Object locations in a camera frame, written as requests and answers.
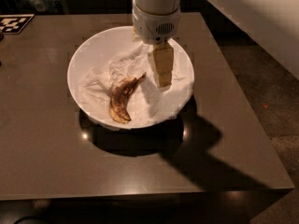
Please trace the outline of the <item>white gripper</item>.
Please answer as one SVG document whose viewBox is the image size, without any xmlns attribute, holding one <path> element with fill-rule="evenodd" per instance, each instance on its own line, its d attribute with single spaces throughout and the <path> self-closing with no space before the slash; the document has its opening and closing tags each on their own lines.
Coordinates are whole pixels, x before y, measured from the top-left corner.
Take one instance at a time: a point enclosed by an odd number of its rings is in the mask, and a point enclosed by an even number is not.
<svg viewBox="0 0 299 224">
<path fill-rule="evenodd" d="M 159 88 L 170 86 L 172 82 L 174 49 L 164 41 L 176 34 L 179 18 L 180 9 L 170 14 L 154 15 L 142 11 L 133 1 L 132 39 L 134 42 L 142 40 L 146 44 L 158 44 L 153 46 L 153 50 L 148 53 L 148 56 L 155 82 Z"/>
</svg>

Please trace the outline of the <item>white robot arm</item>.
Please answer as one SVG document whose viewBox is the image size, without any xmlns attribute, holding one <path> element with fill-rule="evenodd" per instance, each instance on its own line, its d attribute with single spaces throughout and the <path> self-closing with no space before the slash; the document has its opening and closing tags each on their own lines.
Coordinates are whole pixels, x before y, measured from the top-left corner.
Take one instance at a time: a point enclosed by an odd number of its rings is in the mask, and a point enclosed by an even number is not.
<svg viewBox="0 0 299 224">
<path fill-rule="evenodd" d="M 207 0 L 299 78 L 299 0 Z M 180 0 L 133 0 L 132 21 L 148 44 L 175 36 Z"/>
</svg>

